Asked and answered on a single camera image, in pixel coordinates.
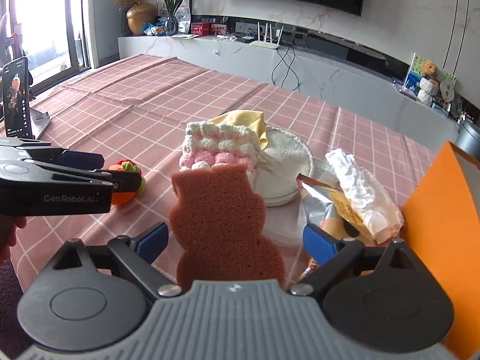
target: red box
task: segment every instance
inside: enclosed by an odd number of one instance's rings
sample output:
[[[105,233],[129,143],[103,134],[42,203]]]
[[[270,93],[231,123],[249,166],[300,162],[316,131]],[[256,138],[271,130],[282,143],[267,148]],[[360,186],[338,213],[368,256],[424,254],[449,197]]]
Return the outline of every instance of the red box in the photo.
[[[210,26],[210,35],[222,35],[225,36],[227,34],[227,25],[226,24],[216,24],[212,23]]]
[[[210,23],[192,23],[191,33],[195,35],[208,35],[210,33]]]

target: phone screen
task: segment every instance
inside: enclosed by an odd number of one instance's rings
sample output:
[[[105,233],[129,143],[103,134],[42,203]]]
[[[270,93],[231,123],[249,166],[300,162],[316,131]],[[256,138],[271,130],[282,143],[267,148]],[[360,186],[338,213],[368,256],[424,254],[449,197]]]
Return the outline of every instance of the phone screen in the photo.
[[[26,57],[15,59],[3,67],[2,95],[7,137],[32,139]]]

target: cable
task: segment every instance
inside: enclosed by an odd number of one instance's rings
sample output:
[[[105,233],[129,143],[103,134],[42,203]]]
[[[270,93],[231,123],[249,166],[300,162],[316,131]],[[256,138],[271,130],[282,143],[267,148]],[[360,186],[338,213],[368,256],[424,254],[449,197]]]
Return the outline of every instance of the cable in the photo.
[[[287,54],[290,52],[290,49],[292,49],[293,51],[293,59],[292,61],[290,62],[290,65],[288,65],[286,62],[285,62],[285,57],[287,56]],[[281,88],[283,88],[283,84],[285,83],[285,80],[287,79],[287,77],[289,76],[289,73],[290,71],[295,75],[295,78],[297,79],[297,86],[293,89],[293,91],[296,91],[298,89],[298,87],[300,86],[300,80],[299,80],[299,77],[297,76],[297,73],[295,73],[295,71],[292,69],[292,64],[293,64],[293,61],[295,61],[295,49],[293,47],[293,43],[289,46],[289,48],[287,49],[287,51],[285,52],[285,54],[282,56],[280,54],[280,52],[278,51],[277,49],[277,54],[278,56],[281,57],[280,59],[280,62],[278,62],[277,66],[275,66],[275,68],[273,69],[272,71],[272,83],[273,85],[275,85],[275,81],[274,81],[274,78],[273,78],[273,75],[275,73],[275,71],[277,70],[277,67],[280,66],[280,64],[283,62],[285,64],[285,66],[287,67],[287,70],[286,70],[286,75],[285,75],[285,78],[283,79],[282,81],[282,85],[281,85]]]
[[[293,59],[292,59],[292,62],[290,62],[290,65],[289,65],[289,68],[287,69],[286,71],[286,75],[285,75],[285,78],[283,79],[282,81],[282,88],[283,88],[283,84],[285,82],[285,80],[287,79],[287,77],[289,76],[289,72],[292,71],[292,73],[295,75],[295,77],[297,78],[297,86],[295,87],[294,91],[297,90],[297,88],[300,86],[300,80],[299,80],[299,77],[297,76],[297,73],[295,73],[295,71],[292,69],[292,64],[293,64],[293,61],[295,61],[295,48],[293,47],[293,43],[292,43],[292,51],[293,51]]]

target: gold vase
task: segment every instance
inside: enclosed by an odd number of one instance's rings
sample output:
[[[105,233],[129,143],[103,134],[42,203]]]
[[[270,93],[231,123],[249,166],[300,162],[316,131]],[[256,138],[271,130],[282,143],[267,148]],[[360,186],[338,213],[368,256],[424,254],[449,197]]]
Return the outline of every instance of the gold vase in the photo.
[[[157,9],[152,4],[134,5],[127,12],[130,31],[135,35],[143,35],[142,26],[147,23],[154,23],[156,15]]]

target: phone stand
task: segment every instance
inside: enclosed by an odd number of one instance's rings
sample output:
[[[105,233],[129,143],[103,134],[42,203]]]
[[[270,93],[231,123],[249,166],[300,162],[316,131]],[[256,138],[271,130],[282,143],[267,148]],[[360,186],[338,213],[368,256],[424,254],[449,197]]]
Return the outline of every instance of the phone stand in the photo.
[[[48,112],[40,112],[36,109],[30,108],[30,123],[34,139],[40,138],[51,120]]]

